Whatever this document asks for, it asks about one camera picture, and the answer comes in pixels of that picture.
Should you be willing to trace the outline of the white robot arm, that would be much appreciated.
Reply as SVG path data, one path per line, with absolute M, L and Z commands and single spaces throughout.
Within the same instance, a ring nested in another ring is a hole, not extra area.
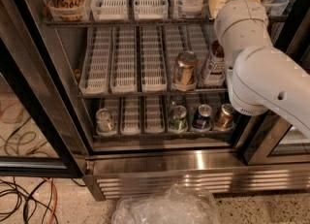
M 310 76 L 273 46 L 261 0 L 210 1 L 232 106 L 250 116 L 276 112 L 310 137 Z

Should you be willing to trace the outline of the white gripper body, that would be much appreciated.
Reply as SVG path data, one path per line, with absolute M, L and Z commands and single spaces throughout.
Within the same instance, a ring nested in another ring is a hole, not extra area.
M 218 13 L 214 21 L 214 30 L 218 39 L 234 24 L 245 20 L 257 20 L 268 24 L 264 6 L 255 0 L 232 0 Z

